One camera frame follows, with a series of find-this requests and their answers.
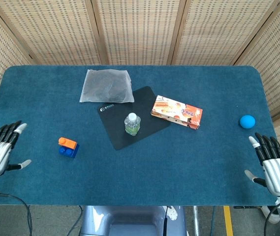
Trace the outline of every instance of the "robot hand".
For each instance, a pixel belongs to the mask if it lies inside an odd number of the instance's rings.
[[[21,124],[21,121],[18,121],[0,128],[0,175],[2,175],[4,171],[22,169],[31,163],[31,160],[26,160],[21,164],[8,164],[9,154],[26,126],[26,123]]]
[[[252,136],[249,136],[249,141],[256,150],[265,180],[254,176],[249,170],[245,170],[245,174],[253,182],[267,187],[274,196],[280,197],[280,144],[274,137],[269,139],[258,133],[255,135],[259,142]]]

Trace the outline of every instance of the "translucent bag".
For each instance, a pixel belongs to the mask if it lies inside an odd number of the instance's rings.
[[[134,102],[126,70],[88,70],[80,102]]]

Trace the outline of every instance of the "black mouse pad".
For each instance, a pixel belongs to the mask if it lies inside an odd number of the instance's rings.
[[[98,108],[99,116],[115,150],[120,150],[170,125],[169,121],[153,117],[151,110],[156,100],[151,87],[133,92],[134,102],[104,103]],[[135,136],[126,133],[124,119],[131,112],[141,118],[140,129]]]

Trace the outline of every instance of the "blue ball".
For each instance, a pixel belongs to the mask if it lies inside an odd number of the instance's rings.
[[[240,118],[239,124],[244,129],[251,129],[256,124],[256,120],[251,115],[245,115]]]

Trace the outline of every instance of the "blue table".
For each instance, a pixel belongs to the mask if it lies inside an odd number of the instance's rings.
[[[203,109],[198,130],[172,123],[131,146],[113,149],[96,111],[79,103],[88,69],[127,70],[133,90]],[[245,114],[256,126],[245,130]],[[249,181],[262,177],[248,136],[275,136],[259,73],[249,66],[14,66],[0,86],[0,127],[27,129],[11,163],[33,162],[0,177],[0,191],[28,204],[270,205],[274,197]],[[75,159],[58,154],[59,137],[76,140]],[[0,198],[0,204],[14,200]]]

